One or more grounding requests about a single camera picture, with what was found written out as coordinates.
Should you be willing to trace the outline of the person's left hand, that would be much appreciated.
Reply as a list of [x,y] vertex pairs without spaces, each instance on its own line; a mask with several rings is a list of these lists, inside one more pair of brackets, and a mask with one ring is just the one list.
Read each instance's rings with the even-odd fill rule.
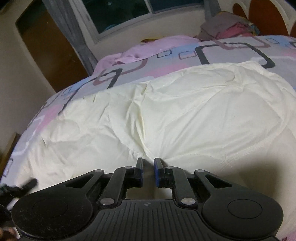
[[0,229],[0,240],[1,241],[16,241],[18,238],[16,237],[16,231],[11,228],[1,228]]

